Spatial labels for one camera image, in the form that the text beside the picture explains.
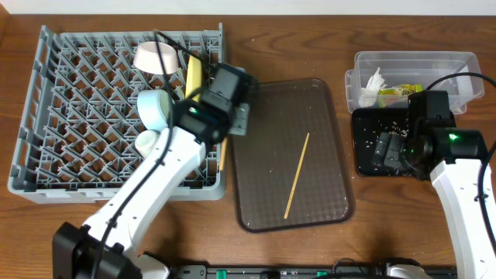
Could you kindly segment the yellow plate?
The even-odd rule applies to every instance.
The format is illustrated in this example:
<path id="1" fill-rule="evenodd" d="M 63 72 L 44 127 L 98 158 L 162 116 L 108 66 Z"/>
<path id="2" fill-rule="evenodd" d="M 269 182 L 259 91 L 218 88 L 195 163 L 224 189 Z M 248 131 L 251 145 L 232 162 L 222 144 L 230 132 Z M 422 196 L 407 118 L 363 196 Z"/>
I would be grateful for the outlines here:
<path id="1" fill-rule="evenodd" d="M 191 97 L 193 92 L 202 86 L 202 82 L 203 82 L 202 62 L 199 59 L 190 56 L 188 61 L 186 88 L 185 88 L 184 96 L 186 98 Z"/>

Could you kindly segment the pink bowl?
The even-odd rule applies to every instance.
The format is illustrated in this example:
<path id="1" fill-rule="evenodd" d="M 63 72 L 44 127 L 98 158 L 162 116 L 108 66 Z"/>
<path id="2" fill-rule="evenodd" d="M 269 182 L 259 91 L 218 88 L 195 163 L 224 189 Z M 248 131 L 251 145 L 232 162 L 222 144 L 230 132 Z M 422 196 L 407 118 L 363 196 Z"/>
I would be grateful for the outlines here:
<path id="1" fill-rule="evenodd" d="M 133 64 L 139 70 L 150 74 L 174 74 L 179 69 L 177 51 L 166 43 L 148 41 L 136 50 Z"/>

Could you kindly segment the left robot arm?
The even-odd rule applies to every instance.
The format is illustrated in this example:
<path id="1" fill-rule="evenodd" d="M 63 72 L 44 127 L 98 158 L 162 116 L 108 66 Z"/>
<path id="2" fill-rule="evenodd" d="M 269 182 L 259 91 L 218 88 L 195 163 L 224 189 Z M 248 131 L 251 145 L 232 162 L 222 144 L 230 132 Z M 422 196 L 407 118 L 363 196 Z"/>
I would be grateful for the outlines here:
<path id="1" fill-rule="evenodd" d="M 168 124 L 117 194 L 81 227 L 65 222 L 52 241 L 55 278 L 168 278 L 160 260 L 140 254 L 151 222 L 212 145 L 244 135 L 250 107 L 224 111 L 185 100 L 167 108 Z"/>

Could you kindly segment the white cup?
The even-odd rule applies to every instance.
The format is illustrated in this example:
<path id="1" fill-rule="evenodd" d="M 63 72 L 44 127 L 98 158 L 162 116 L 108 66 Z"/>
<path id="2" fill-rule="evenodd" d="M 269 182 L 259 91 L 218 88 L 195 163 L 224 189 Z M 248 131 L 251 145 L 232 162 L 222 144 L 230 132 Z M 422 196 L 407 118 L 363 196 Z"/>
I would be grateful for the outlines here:
<path id="1" fill-rule="evenodd" d="M 159 139 L 159 134 L 153 130 L 145 130 L 141 132 L 135 139 L 134 147 L 139 154 L 146 159 L 153 150 L 154 145 Z"/>

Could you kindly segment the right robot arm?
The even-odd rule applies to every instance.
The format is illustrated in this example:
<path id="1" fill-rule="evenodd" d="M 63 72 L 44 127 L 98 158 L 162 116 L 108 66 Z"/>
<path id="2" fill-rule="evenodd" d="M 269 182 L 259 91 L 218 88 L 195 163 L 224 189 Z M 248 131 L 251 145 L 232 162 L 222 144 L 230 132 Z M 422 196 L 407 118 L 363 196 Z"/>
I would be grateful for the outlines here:
<path id="1" fill-rule="evenodd" d="M 432 183 L 441 201 L 460 278 L 495 276 L 495 200 L 487 148 L 477 130 L 458 129 L 445 91 L 408 96 L 408 134 L 382 133 L 371 163 Z"/>

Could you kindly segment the wooden chopstick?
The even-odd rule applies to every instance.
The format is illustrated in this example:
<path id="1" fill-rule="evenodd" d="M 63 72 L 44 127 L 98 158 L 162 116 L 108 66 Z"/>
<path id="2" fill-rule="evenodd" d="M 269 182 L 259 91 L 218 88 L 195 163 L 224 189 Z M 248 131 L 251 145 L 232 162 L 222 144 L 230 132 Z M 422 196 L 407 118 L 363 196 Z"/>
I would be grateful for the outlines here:
<path id="1" fill-rule="evenodd" d="M 298 160 L 298 166 L 297 166 L 297 169 L 295 171 L 295 176 L 294 176 L 294 180 L 293 180 L 293 183 L 292 183 L 292 186 L 291 186 L 291 190 L 290 190 L 290 194 L 289 194 L 289 197 L 288 197 L 288 202 L 287 202 L 287 205 L 286 205 L 286 209 L 284 211 L 284 219 L 288 219 L 288 216 L 289 216 L 290 211 L 291 211 L 291 205 L 292 205 L 292 202 L 293 202 L 293 199 L 294 199 L 295 190 L 296 190 L 296 187 L 297 187 L 297 184 L 298 184 L 298 179 L 300 177 L 301 168 L 302 168 L 302 165 L 303 165 L 303 162 L 304 162 L 304 159 L 305 159 L 305 154 L 306 154 L 306 150 L 307 150 L 307 147 L 308 147 L 309 137 L 310 137 L 310 133 L 307 133 L 306 134 L 306 137 L 305 137 L 305 141 L 304 141 L 303 147 L 301 149 L 301 154 L 300 154 L 300 157 L 299 157 L 299 160 Z"/>
<path id="2" fill-rule="evenodd" d="M 224 171 L 224 166 L 226 162 L 226 154 L 228 147 L 228 137 L 225 137 L 221 144 L 221 156 L 219 160 L 219 171 Z"/>

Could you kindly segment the yellow green snack wrapper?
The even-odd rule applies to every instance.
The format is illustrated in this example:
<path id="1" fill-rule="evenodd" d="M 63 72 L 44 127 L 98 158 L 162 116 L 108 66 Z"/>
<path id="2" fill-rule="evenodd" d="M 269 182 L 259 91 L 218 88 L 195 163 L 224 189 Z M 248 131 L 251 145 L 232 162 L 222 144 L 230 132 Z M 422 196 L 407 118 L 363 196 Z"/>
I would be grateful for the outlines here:
<path id="1" fill-rule="evenodd" d="M 420 84 L 400 84 L 392 88 L 381 89 L 378 93 L 378 104 L 381 108 L 396 102 L 403 102 L 408 96 L 423 91 Z"/>

